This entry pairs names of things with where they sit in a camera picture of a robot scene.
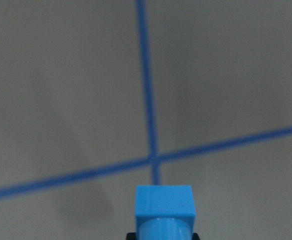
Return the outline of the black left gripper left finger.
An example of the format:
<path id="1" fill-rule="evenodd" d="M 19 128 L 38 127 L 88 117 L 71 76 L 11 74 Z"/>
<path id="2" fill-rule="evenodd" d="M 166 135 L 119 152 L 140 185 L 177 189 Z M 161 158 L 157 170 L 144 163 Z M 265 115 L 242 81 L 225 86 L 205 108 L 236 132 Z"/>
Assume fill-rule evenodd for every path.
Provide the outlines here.
<path id="1" fill-rule="evenodd" d="M 126 234 L 126 240 L 136 240 L 136 233 L 135 232 L 128 232 Z"/>

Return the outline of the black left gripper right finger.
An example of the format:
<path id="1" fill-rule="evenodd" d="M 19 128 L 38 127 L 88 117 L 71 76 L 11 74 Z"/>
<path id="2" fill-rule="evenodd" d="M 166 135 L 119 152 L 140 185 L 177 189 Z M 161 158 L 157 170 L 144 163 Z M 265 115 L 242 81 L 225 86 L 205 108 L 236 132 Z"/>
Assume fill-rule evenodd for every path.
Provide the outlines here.
<path id="1" fill-rule="evenodd" d="M 192 240 L 200 240 L 199 235 L 194 232 L 193 235 L 192 235 Z"/>

